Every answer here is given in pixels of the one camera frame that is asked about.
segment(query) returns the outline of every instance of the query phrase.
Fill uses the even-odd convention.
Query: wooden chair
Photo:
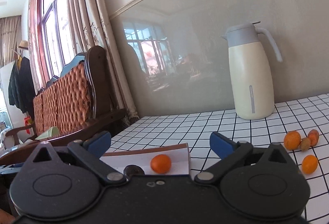
[[[0,165],[24,162],[40,142],[35,138],[53,126],[59,128],[60,135],[43,139],[53,146],[65,146],[73,140],[87,140],[95,133],[107,130],[126,115],[125,109],[117,109],[111,90],[106,51],[94,46],[86,53],[84,62],[80,61],[34,98],[33,124],[7,132],[6,136],[14,137],[16,146],[0,157]],[[36,135],[30,138],[34,141],[28,145],[18,145],[17,132],[29,128],[35,131]]]

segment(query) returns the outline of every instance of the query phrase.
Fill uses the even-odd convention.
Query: window
[[[74,58],[68,25],[66,0],[38,0],[39,25],[42,40],[39,43],[43,72],[48,78],[59,76],[63,66]]]

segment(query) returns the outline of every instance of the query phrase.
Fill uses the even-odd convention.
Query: beige curtain
[[[17,32],[21,25],[21,16],[0,19],[0,67],[14,60],[17,51]]]
[[[138,118],[104,0],[67,0],[68,19],[75,52],[100,45],[107,51],[113,93],[119,108],[127,109],[129,123]]]
[[[46,86],[46,80],[42,71],[37,33],[37,0],[29,0],[28,33],[31,72],[34,89],[37,93],[42,87]]]

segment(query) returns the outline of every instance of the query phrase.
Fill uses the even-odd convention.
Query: table
[[[211,132],[219,131],[233,141],[246,140],[254,146],[267,147],[283,142],[287,132],[297,130],[305,137],[311,129],[320,133],[318,144],[306,152],[288,151],[300,167],[306,155],[313,154],[320,165],[305,175],[310,185],[310,200],[303,216],[312,224],[329,222],[329,93],[275,104],[272,115],[255,121],[237,117],[235,110],[187,115],[146,116],[112,138],[107,152],[139,150],[188,143],[191,172],[200,171],[220,158],[209,147]]]

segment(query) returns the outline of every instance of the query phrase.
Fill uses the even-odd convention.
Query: black jacket
[[[22,113],[28,112],[34,120],[33,98],[36,96],[30,61],[23,57],[20,70],[14,63],[8,87],[9,104],[16,105]]]

